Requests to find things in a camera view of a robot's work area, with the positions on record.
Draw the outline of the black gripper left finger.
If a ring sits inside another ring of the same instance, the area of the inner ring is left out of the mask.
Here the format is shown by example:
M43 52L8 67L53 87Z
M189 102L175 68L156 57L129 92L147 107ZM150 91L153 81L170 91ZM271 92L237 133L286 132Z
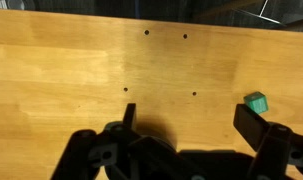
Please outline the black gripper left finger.
M50 180L94 180L101 169L109 180L178 180L178 155L165 141L135 130L136 105L121 121L74 132Z

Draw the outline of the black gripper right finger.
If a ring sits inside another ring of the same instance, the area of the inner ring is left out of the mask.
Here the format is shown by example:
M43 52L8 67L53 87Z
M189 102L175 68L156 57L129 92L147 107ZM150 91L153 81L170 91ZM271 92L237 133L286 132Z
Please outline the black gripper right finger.
M266 121L246 104L236 105L233 126L256 152L249 180L291 180L286 175L288 165L303 175L303 135Z

